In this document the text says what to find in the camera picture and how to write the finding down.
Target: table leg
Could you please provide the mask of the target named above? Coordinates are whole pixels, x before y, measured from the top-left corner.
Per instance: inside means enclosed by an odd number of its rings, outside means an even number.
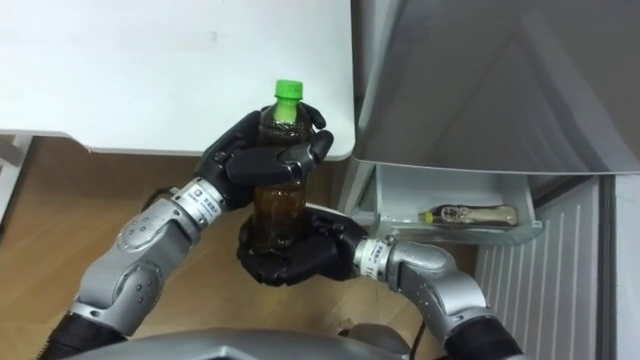
[[[32,139],[33,136],[28,135],[16,135],[12,142],[0,139],[0,236],[4,215]]]

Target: refrigerator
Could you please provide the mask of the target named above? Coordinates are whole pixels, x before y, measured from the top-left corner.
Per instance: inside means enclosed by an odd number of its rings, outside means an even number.
[[[640,358],[640,3],[352,4],[337,208],[380,236],[479,245],[476,280],[533,359]],[[510,204],[519,223],[420,221],[443,203]]]

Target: wooden floor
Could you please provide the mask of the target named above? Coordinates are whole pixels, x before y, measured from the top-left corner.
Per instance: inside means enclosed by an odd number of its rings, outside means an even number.
[[[85,268],[157,187],[182,186],[196,158],[89,154],[71,140],[34,141],[0,243],[0,359],[31,359],[73,298]],[[310,201],[329,199],[330,167],[310,181]],[[136,336],[209,328],[336,333],[359,322],[389,324],[413,338],[420,315],[384,284],[321,277],[291,288],[253,282],[235,259],[237,229],[250,214],[223,215],[167,285]],[[456,251],[473,269],[475,254]],[[440,354],[427,334],[420,358]]]

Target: bottle in drawer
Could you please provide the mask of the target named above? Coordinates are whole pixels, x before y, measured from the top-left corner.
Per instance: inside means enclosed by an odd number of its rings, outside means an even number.
[[[440,205],[431,211],[420,214],[427,224],[434,225],[470,225],[470,226],[507,226],[518,224],[518,213],[513,206],[468,206]]]

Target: brown liquid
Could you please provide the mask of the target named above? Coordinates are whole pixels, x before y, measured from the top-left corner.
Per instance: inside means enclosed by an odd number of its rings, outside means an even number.
[[[258,145],[287,146],[308,141],[311,122],[298,107],[294,124],[276,124],[272,108],[260,119]],[[253,242],[254,253],[278,252],[289,246],[300,233],[301,216],[306,204],[306,180],[293,183],[257,187],[254,191]]]

